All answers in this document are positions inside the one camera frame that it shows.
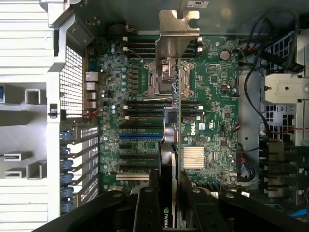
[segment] black cable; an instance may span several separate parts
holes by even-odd
[[[263,27],[264,27],[264,25],[265,24],[268,24],[268,26],[269,26],[269,33],[268,33],[268,36],[270,36],[270,33],[271,33],[271,31],[272,31],[272,28],[273,28],[273,26],[272,26],[272,23],[271,23],[271,21],[269,20],[269,18],[265,18],[264,20],[263,20],[263,22],[262,22],[262,25],[261,25],[261,27],[260,27],[260,29],[259,29],[259,32],[257,33],[257,40],[260,38],[260,36],[261,36],[261,33],[262,33],[262,30],[263,30]],[[253,45],[253,47],[251,48],[251,49],[254,49],[256,46],[257,46],[257,41],[255,41],[255,43],[254,43],[254,45]]]
[[[293,61],[293,57],[294,57],[295,49],[296,49],[297,37],[298,37],[298,34],[299,34],[299,29],[300,29],[299,17],[298,17],[298,14],[294,10],[280,7],[280,8],[275,8],[275,9],[268,10],[264,14],[262,14],[256,20],[256,22],[254,23],[254,25],[253,25],[253,27],[252,27],[252,29],[250,31],[250,35],[249,35],[249,38],[248,38],[248,41],[247,41],[247,44],[246,44],[246,47],[244,48],[244,50],[249,48],[251,39],[253,37],[253,33],[255,31],[256,26],[259,24],[259,22],[262,19],[266,18],[266,16],[268,16],[269,14],[278,13],[278,12],[287,12],[287,13],[291,14],[294,17],[294,21],[295,21],[295,31],[294,31],[294,36],[293,36],[293,40],[292,40],[291,49],[289,51],[289,56],[288,56],[287,62],[285,64],[285,66],[283,67],[283,69],[281,70],[281,72],[282,72],[282,71],[286,70],[291,65],[291,63]]]

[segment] heatsink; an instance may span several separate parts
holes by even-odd
[[[205,167],[203,146],[185,146],[183,148],[183,168],[197,169]]]

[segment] cable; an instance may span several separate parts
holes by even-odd
[[[137,54],[135,51],[133,51],[133,50],[131,50],[131,49],[129,49],[129,48],[128,48],[127,50],[130,51],[130,52],[133,52],[138,58],[144,60],[147,64],[150,65],[150,63],[149,63],[148,60],[146,60],[146,59],[144,59],[143,57],[141,57],[141,56],[140,56],[139,54]]]
[[[281,131],[281,132],[273,132],[274,134],[283,134],[283,133],[288,133],[290,131],[305,131],[305,130],[309,130],[309,128],[290,128],[288,130],[284,130],[284,131]]]
[[[256,22],[254,23],[254,25],[253,25],[253,27],[250,31],[250,35],[249,35],[249,38],[248,38],[248,41],[247,41],[247,44],[246,44],[246,47],[244,48],[244,50],[248,49],[248,47],[250,46],[250,42],[251,42],[251,39],[253,37],[253,33],[255,31],[256,26],[259,24],[259,22],[262,19],[266,18],[266,16],[268,16],[269,14],[273,14],[273,13],[277,13],[277,12],[287,12],[294,17],[294,21],[295,21],[295,31],[294,31],[294,37],[293,37],[293,40],[292,40],[291,49],[289,51],[289,56],[288,56],[288,59],[287,59],[285,66],[282,68],[282,70],[280,70],[282,72],[282,71],[285,71],[291,65],[291,63],[293,61],[293,57],[294,57],[295,49],[296,49],[297,37],[298,37],[298,34],[299,34],[299,29],[300,29],[299,17],[298,17],[298,14],[294,10],[280,7],[280,8],[268,10],[264,14],[262,14],[256,20]]]
[[[248,61],[248,59],[247,59],[246,55],[244,54],[244,52],[243,52],[240,48],[237,48],[236,50],[238,50],[238,51],[242,54],[242,56],[243,56],[244,60],[246,61],[247,65],[248,65],[249,67],[254,68],[256,71],[258,71],[259,73],[261,73],[262,75],[264,75],[264,73],[263,73],[261,70],[259,70],[259,69],[258,69],[258,68],[256,68],[255,66],[253,66],[253,65],[254,65],[254,63],[253,63],[253,64],[251,64],[251,63]]]
[[[255,59],[254,59],[252,68],[251,68],[250,71],[248,72],[248,74],[247,74],[247,76],[246,76],[246,79],[245,79],[245,82],[244,82],[244,92],[245,92],[245,96],[246,96],[246,98],[247,98],[249,104],[252,106],[252,108],[253,108],[253,109],[259,114],[259,116],[261,117],[261,119],[262,119],[262,121],[263,121],[263,124],[264,124],[264,127],[265,127],[265,130],[266,130],[266,136],[267,136],[268,138],[272,138],[272,133],[271,133],[271,131],[270,131],[270,129],[269,129],[269,125],[268,125],[268,123],[267,123],[267,120],[265,119],[265,117],[263,116],[263,114],[262,114],[259,110],[257,110],[256,107],[253,105],[253,103],[252,103],[252,101],[251,101],[251,99],[250,99],[249,93],[248,93],[248,89],[247,89],[249,78],[250,78],[251,74],[253,73],[253,71],[254,71],[254,69],[255,69],[255,67],[256,67],[256,65],[257,65],[257,62],[258,62],[258,60],[259,60],[259,58],[260,58],[260,54],[261,54],[261,52],[262,52],[262,50],[263,50],[264,48],[265,48],[265,45],[261,45],[261,46],[259,47],[259,50],[258,50],[257,54],[255,55]]]

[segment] wire bundle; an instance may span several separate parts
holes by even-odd
[[[293,16],[294,18],[294,21],[295,21],[295,31],[294,31],[294,36],[293,36],[293,40],[292,40],[292,45],[291,45],[291,48],[290,48],[290,51],[289,51],[289,56],[288,56],[288,59],[284,65],[284,67],[280,70],[278,70],[279,73],[282,73],[284,72],[292,63],[293,61],[293,58],[294,58],[294,54],[295,54],[295,49],[296,49],[296,43],[297,43],[297,37],[298,37],[298,34],[299,34],[299,29],[300,29],[300,26],[299,26],[299,18],[298,18],[298,15],[297,13],[294,11],[294,10],[291,10],[291,9],[287,9],[287,8],[275,8],[275,9],[271,9],[271,10],[268,10],[266,11],[264,14],[262,14],[257,20],[256,22],[254,23],[251,31],[250,31],[250,35],[249,35],[249,38],[247,40],[247,44],[246,46],[244,47],[244,49],[241,51],[242,55],[244,56],[245,58],[245,55],[243,53],[243,51],[245,50],[248,50],[250,48],[250,43],[252,41],[252,37],[253,37],[253,33],[255,31],[255,28],[256,26],[260,23],[261,20],[263,20],[263,23],[262,23],[262,27],[265,23],[268,23],[271,28],[271,22],[269,21],[269,19],[267,18],[267,16],[269,16],[270,14],[273,14],[273,13],[282,13],[282,12],[286,12],[286,13],[289,13]],[[254,62],[253,64],[250,64],[248,62],[248,60],[245,58],[245,61],[246,63],[248,64],[249,67],[251,67],[250,71],[248,72],[246,78],[245,78],[245,82],[244,82],[244,92],[245,92],[245,96],[249,102],[249,104],[251,105],[251,107],[259,114],[259,116],[261,117],[262,121],[263,121],[263,124],[265,126],[265,131],[266,131],[266,136],[269,137],[269,138],[272,138],[272,132],[270,131],[269,129],[269,125],[267,123],[267,120],[265,119],[265,117],[263,116],[263,114],[256,109],[256,107],[253,105],[251,99],[250,99],[250,96],[249,96],[249,93],[248,93],[248,88],[247,88],[247,85],[248,85],[248,81],[249,81],[249,78],[251,76],[251,74],[253,73],[254,70],[257,70],[257,63],[260,59],[260,55],[261,55],[261,52],[263,50],[265,50],[267,47],[268,47],[268,43],[267,42],[264,42],[262,43],[256,53],[255,53],[255,59],[254,59]]]

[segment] black ram slot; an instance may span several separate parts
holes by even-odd
[[[121,159],[150,159],[158,158],[156,154],[120,154]]]
[[[132,144],[119,144],[119,149],[132,149]]]
[[[153,100],[153,101],[127,101],[127,105],[172,105],[171,101],[159,101],[159,100]],[[182,105],[198,105],[199,101],[182,101]]]
[[[121,124],[120,129],[162,129],[161,124]]]
[[[140,52],[140,53],[137,53],[140,57],[142,58],[155,58],[155,53],[146,53],[146,52]],[[199,53],[184,53],[182,58],[196,58],[198,57]],[[135,53],[133,52],[130,52],[129,51],[129,54],[128,54],[129,58],[140,58],[139,56],[137,56]]]
[[[142,111],[126,111],[125,112],[126,116],[141,116],[141,117],[162,117],[163,116],[163,112],[159,113],[159,112],[151,112],[151,113],[147,113],[147,112],[142,112]]]

